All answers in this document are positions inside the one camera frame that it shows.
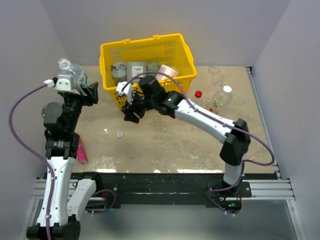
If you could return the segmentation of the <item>blue label water bottle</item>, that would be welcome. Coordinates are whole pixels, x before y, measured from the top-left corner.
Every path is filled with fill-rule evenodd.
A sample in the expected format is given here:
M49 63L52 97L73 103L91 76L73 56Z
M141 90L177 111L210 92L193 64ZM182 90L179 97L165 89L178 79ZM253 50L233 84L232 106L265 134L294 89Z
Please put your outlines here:
M58 61L61 75L68 75L75 77L76 82L81 88L89 86L88 76L83 67L77 63L70 62L67 58L61 58Z

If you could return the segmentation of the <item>small clear bottle cap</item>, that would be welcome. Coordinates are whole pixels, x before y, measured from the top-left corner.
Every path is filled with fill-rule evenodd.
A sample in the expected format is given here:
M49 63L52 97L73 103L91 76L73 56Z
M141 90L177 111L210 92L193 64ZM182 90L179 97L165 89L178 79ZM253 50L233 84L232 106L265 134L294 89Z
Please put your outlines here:
M123 135L124 135L123 132L118 132L118 133L117 133L117 137L118 137L118 138L122 138Z

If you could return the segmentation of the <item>red bottle cap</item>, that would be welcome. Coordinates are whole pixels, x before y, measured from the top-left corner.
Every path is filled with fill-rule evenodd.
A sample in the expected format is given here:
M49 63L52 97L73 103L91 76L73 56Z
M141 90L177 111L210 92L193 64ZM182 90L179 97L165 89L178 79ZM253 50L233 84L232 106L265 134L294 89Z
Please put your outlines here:
M197 90L195 93L194 93L194 96L196 98L201 98L202 97L202 92L200 90Z

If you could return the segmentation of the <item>large clear square bottle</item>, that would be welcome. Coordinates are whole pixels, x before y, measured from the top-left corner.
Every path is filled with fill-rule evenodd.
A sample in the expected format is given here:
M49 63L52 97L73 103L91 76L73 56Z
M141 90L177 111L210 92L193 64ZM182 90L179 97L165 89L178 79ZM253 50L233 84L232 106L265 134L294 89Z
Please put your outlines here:
M221 114L222 111L225 110L230 104L232 98L233 92L231 91L231 93L225 93L222 88L213 95L209 106L209 111L216 115Z

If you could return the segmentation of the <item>red label water bottle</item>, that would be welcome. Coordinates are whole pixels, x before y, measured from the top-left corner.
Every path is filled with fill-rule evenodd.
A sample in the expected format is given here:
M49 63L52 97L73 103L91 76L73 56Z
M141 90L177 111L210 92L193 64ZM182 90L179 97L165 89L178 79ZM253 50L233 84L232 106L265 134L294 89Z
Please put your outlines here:
M196 97L195 97L195 94L194 94L194 96L193 96L192 101L193 101L196 105L198 105L198 106L200 106L200 107L203 105L203 98L202 98L202 97L196 98Z

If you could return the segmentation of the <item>white bottle cap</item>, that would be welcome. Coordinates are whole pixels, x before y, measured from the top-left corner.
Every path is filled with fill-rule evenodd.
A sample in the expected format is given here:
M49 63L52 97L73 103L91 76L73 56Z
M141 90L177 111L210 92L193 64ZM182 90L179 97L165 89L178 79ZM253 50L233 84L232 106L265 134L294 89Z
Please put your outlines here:
M231 88L229 85L225 85L225 86L223 87L223 91L224 91L225 93L231 93L231 92L232 92L232 88Z

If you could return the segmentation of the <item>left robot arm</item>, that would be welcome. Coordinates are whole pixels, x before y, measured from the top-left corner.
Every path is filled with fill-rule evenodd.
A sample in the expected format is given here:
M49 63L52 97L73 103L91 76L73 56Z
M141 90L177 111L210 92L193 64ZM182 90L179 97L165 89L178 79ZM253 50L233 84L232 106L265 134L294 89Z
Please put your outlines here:
M96 177L78 180L69 194L71 175L77 161L80 136L75 132L82 108L98 103L98 82L83 95L62 93L64 102L50 102L42 109L45 127L45 162L48 164L45 192L34 226L27 228L29 240L77 240L80 219L91 196L99 196L104 184Z

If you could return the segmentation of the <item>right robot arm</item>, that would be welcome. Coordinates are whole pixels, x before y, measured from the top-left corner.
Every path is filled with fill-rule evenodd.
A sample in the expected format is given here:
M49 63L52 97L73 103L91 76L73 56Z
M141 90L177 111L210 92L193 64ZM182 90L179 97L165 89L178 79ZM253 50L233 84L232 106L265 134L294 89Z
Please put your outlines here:
M126 97L121 109L124 120L138 123L146 111L156 110L161 115L189 123L214 137L222 144L219 156L225 163L223 192L227 196L235 196L241 190L238 181L244 171L243 157L251 143L246 134L247 123L242 119L233 121L219 117L175 90L165 91L152 76L142 78L138 85L142 95L128 82L117 84L116 94Z

